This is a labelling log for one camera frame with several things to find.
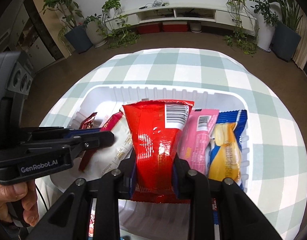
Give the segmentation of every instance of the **white tv cabinet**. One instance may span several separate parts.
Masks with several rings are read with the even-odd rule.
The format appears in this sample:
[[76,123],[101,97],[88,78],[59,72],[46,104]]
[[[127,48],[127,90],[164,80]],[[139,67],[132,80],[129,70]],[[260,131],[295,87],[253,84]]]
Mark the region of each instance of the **white tv cabinet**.
[[[185,12],[197,12],[203,17],[184,17]],[[125,19],[127,24],[138,25],[151,22],[162,22],[172,20],[186,20],[186,21],[202,21],[214,22],[216,24],[225,24],[235,26],[236,22],[228,12],[227,7],[197,4],[197,3],[174,3],[168,6],[148,7],[145,9],[134,9],[122,12],[123,15],[128,15]],[[253,34],[256,19],[253,16],[250,18],[246,12],[240,13],[242,26],[248,30],[249,34]],[[118,29],[121,26],[121,19],[113,18],[106,22],[109,29]]]

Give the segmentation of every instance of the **gold print on package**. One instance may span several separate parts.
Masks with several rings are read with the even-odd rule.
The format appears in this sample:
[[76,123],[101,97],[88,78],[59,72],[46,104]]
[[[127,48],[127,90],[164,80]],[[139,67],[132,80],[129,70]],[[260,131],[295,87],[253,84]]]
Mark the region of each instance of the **gold print on package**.
[[241,152],[233,133],[236,123],[219,123],[215,125],[212,138],[220,146],[209,168],[209,179],[222,181],[232,178],[235,182],[240,179]]

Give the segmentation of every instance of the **green and white tablecloth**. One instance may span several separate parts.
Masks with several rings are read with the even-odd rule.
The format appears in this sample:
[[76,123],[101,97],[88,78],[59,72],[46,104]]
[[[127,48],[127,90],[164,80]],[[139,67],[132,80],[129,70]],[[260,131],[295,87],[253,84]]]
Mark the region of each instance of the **green and white tablecloth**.
[[[240,95],[248,105],[254,151],[252,188],[247,194],[284,239],[294,239],[307,200],[303,138],[275,93],[243,65],[202,49],[150,49],[117,55],[71,87],[41,126],[66,127],[89,89],[100,84],[175,85]],[[37,185],[52,203],[50,196],[59,192],[50,179],[41,179]]]

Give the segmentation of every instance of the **blue-gray planter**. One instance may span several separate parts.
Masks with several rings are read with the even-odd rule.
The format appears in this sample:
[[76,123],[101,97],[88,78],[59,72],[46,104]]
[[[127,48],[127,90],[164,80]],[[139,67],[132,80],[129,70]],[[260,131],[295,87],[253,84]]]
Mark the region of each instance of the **blue-gray planter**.
[[277,57],[288,62],[295,53],[300,40],[301,36],[298,33],[291,30],[282,22],[278,22],[272,41],[272,51]]
[[87,51],[92,47],[83,25],[79,25],[64,35],[78,53]]

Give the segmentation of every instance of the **beige curtain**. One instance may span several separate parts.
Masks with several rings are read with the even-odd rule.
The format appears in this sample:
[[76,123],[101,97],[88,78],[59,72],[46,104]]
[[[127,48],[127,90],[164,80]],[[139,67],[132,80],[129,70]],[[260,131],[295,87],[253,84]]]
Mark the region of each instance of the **beige curtain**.
[[301,40],[292,59],[303,70],[307,62],[307,17],[301,9],[300,14],[303,17],[300,20],[297,32],[301,36]]

